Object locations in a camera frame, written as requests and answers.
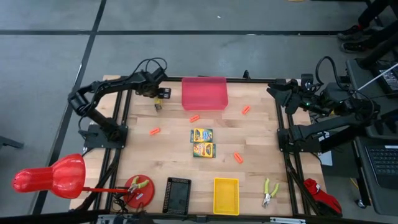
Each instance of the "wooden table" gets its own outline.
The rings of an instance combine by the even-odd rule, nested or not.
[[[118,76],[105,76],[105,79],[113,78]],[[228,83],[229,104],[223,111],[185,111],[181,105],[181,83],[162,82],[161,86],[171,87],[172,96],[164,100],[160,111],[155,110],[153,99],[132,94],[127,119],[129,134],[121,153],[116,186],[124,186],[136,174],[149,176],[155,183],[155,196],[145,209],[149,213],[162,213],[167,178],[191,179],[189,214],[213,214],[214,178],[238,178],[240,215],[292,214],[283,155],[277,143],[275,101],[266,92],[267,84]],[[97,110],[105,116],[112,116],[115,100],[116,93],[104,96]],[[124,99],[118,122],[123,112],[123,102]],[[251,105],[251,110],[242,115],[241,110],[245,105]],[[195,114],[199,114],[201,119],[190,123],[189,117]],[[310,124],[308,113],[301,109],[293,117],[295,124]],[[149,131],[156,127],[160,127],[161,132],[149,135]],[[213,142],[217,145],[216,158],[192,156],[190,130],[193,128],[213,129]],[[242,155],[243,164],[235,161],[233,152]],[[98,182],[103,156],[104,149],[92,150],[85,156],[86,186],[94,187]],[[325,190],[319,160],[309,153],[301,153],[301,161],[304,177],[315,179]],[[261,203],[266,177],[271,180],[271,190],[277,182],[280,187],[265,209]],[[295,192],[299,211],[302,212],[297,186]],[[87,192],[83,192],[72,200],[70,208],[79,206],[87,195]]]

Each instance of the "translucent pink container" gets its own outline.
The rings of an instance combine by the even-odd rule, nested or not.
[[[225,77],[182,78],[185,110],[223,110],[228,105]]]

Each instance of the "person's leg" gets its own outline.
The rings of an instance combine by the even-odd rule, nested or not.
[[[343,43],[340,49],[347,53],[364,52],[375,48],[381,42],[387,40],[398,32],[398,21],[393,22],[383,30],[374,33],[370,38],[357,43]]]
[[[341,40],[358,40],[363,35],[363,30],[368,28],[370,22],[379,15],[387,6],[387,0],[375,0],[358,19],[358,25],[353,25],[348,30],[344,30],[337,34],[337,38]]]

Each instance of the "green-handled pliers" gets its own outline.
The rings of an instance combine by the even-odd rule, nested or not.
[[[275,196],[276,192],[278,192],[279,189],[279,183],[275,184],[274,190],[270,194],[268,192],[268,185],[269,185],[269,179],[267,178],[266,183],[264,184],[264,200],[262,201],[262,206],[266,208],[269,204],[269,201],[271,200],[272,197]]]
[[[129,192],[132,193],[133,191],[137,190],[137,189],[141,189],[143,187],[145,187],[148,183],[149,180],[145,180],[139,184],[137,184],[137,180],[138,180],[139,176],[136,176],[135,178],[133,178],[131,185],[129,187]]]

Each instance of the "yellow crayon box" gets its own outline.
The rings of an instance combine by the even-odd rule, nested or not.
[[[194,157],[216,157],[216,145],[210,142],[195,142],[193,143]]]
[[[213,130],[194,128],[191,130],[191,142],[213,142]]]

